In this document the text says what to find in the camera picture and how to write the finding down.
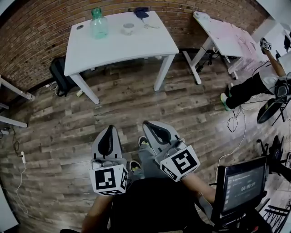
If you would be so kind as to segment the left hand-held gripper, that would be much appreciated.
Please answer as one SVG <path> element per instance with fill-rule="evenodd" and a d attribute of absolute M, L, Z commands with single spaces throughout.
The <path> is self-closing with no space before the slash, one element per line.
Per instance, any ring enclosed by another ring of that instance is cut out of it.
<path fill-rule="evenodd" d="M 92 144 L 92 155 L 95 159 L 90 170 L 93 191 L 103 196 L 125 193 L 129 173 L 126 160 L 121 158 L 121 142 L 115 126 L 109 125 L 99 133 Z"/>

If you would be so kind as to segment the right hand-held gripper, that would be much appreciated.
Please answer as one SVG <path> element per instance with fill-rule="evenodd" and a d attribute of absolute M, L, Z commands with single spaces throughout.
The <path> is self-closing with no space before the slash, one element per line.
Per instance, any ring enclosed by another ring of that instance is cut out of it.
<path fill-rule="evenodd" d="M 169 124 L 144 121 L 144 134 L 156 154 L 155 162 L 160 170 L 175 182 L 194 172 L 200 161 L 191 145 L 186 145 L 178 132 Z"/>

